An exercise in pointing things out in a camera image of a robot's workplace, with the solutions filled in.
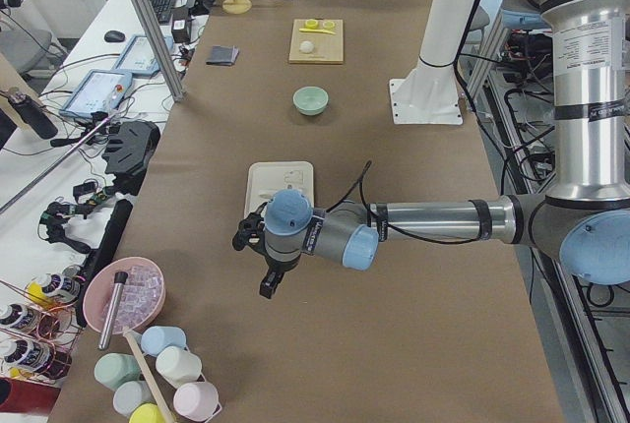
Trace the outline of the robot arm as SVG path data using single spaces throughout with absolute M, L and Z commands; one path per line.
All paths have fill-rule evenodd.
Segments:
M 272 297 L 301 256 L 366 270 L 396 237 L 459 245 L 497 239 L 540 250 L 569 273 L 614 285 L 629 278 L 629 185 L 625 177 L 625 69 L 629 0 L 517 0 L 552 32 L 555 178 L 537 195 L 493 202 L 353 203 L 314 208 L 281 190 L 242 219 L 236 250 L 266 261 L 260 292 Z

